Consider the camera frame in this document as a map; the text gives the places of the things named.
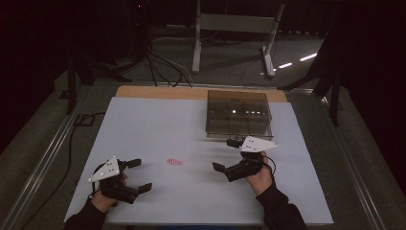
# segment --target person's right hand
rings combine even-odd
[[[262,151],[261,154],[264,156],[263,163],[268,164],[268,158],[265,157],[266,152]],[[251,188],[257,196],[262,194],[273,183],[271,171],[269,167],[266,167],[265,165],[262,166],[257,174],[249,175],[245,177],[245,179],[251,185]]]

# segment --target red stain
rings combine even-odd
[[[178,160],[178,159],[175,159],[175,158],[168,159],[167,163],[170,164],[170,165],[183,165],[182,160]]]

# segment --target clear plastic box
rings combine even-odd
[[[209,138],[241,140],[247,135],[272,139],[271,112],[264,93],[209,90]]]

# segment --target white tabletop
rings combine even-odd
[[[134,204],[121,202],[106,222],[119,224],[260,225],[263,209],[244,179],[228,182],[212,162],[232,166],[238,149],[206,137],[207,102],[113,98],[84,167],[69,218],[92,192],[87,179],[113,155],[122,161],[141,158],[126,169],[127,186],[152,182],[152,190]],[[277,164],[278,188],[295,203],[307,224],[332,223],[331,214],[290,103],[270,103],[271,128],[279,146],[267,154]],[[173,166],[168,159],[183,161]]]

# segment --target floor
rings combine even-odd
[[[264,66],[260,56],[260,46],[266,42],[266,36],[236,34],[240,39],[233,39],[229,34],[207,34],[206,37],[215,35],[208,40],[202,40],[204,46],[201,57],[200,72],[192,74],[192,52],[194,40],[190,37],[172,37],[171,33],[168,36],[155,37],[153,41],[153,53],[160,58],[165,58],[175,62],[180,67],[189,79],[192,85],[227,85],[238,87],[278,87],[288,84],[303,77],[309,68],[312,59],[300,61],[301,58],[310,56],[318,52],[323,40],[317,36],[294,34],[289,36],[277,36],[271,54],[273,63],[276,69],[276,76],[273,79],[264,75]],[[237,44],[222,44],[210,46],[216,43],[237,43]],[[179,73],[171,67],[159,64],[158,57],[148,55],[151,61],[157,66],[159,72],[170,82],[176,82],[179,79]],[[119,59],[120,63],[125,63],[125,59]],[[292,63],[292,65],[280,68],[280,66]],[[79,105],[77,113],[95,113],[105,111],[108,107],[109,99],[114,95],[117,87],[122,85],[120,82],[111,80],[103,75],[103,73],[95,73],[98,79],[93,86],[82,85],[79,87]],[[136,68],[124,73],[124,77],[132,79],[133,84],[153,84],[152,75],[148,66],[148,61],[145,59]],[[160,85],[168,83],[157,77]],[[311,81],[301,86],[302,89],[311,89],[317,81]],[[87,155],[92,148],[92,144],[98,133],[98,128],[102,119],[96,119],[94,126],[89,128],[81,128],[79,133],[73,137],[73,145],[69,145],[70,129],[60,130],[62,125],[71,124],[72,117],[65,115],[67,102],[58,98],[62,90],[66,89],[66,73],[56,80],[56,91],[44,104],[37,110],[31,120],[22,128],[20,133],[15,137],[11,144],[0,156],[0,173],[6,174],[2,179],[0,186],[0,221],[4,221],[8,212],[12,211],[14,202],[18,199],[18,195],[23,191],[24,184],[35,168],[35,165],[43,155],[47,152],[50,159],[53,160],[52,166],[48,169],[49,172],[41,180],[41,184],[35,185],[32,192],[32,197],[28,197],[26,208],[21,210],[19,218],[16,219],[15,227],[20,226],[28,220],[32,214],[37,215],[30,221],[25,229],[62,229],[63,219],[66,213],[66,208],[69,206],[70,197],[75,190],[75,182],[78,180],[78,175],[81,173],[83,164],[87,159]],[[185,78],[181,80],[181,86],[188,86]],[[365,179],[366,186],[369,188],[375,200],[376,207],[381,210],[380,214],[383,222],[388,229],[405,229],[406,225],[402,217],[406,216],[406,201],[399,189],[396,189],[394,180],[391,178],[390,172],[385,168],[382,157],[379,154],[373,138],[368,132],[362,118],[357,114],[356,108],[350,101],[348,93],[342,89],[339,108],[339,122],[341,122],[340,132],[344,133],[346,148],[351,152],[355,152],[353,161],[356,164],[362,164],[364,167],[359,168],[359,174]],[[288,100],[296,102],[295,106],[310,117],[304,117],[300,124],[305,130],[312,130],[314,124],[319,121],[316,117],[311,117],[311,112],[308,107],[305,107],[305,102],[301,103],[296,95],[288,95]],[[56,133],[64,133],[64,135],[56,136]],[[329,148],[327,144],[319,146],[317,142],[308,142],[310,150],[320,152],[322,159],[333,160],[323,153],[324,148]],[[52,192],[53,188],[59,183],[61,174],[66,169],[68,149],[73,150],[73,164],[70,173],[60,189],[56,192],[49,203],[40,212],[36,208],[46,199]],[[329,170],[337,173],[342,168],[323,165],[321,159],[314,159],[314,164],[317,167],[327,172]],[[354,183],[344,178],[340,183]],[[334,191],[340,189],[335,181],[331,181],[326,185],[326,189]],[[343,198],[342,202],[338,199],[333,199],[334,202],[329,203],[331,207],[336,205],[344,205],[344,197],[354,196],[357,199],[355,192],[340,191],[337,197]],[[348,207],[361,207],[358,202],[354,204],[346,204]],[[368,217],[362,219],[346,219],[342,220],[346,215],[350,215],[357,211],[347,210],[337,214],[337,223],[331,226],[311,227],[311,229],[349,229],[346,224],[348,222],[359,222],[360,226],[357,229],[372,229],[368,222],[371,222]],[[123,226],[105,225],[104,229],[124,229]]]

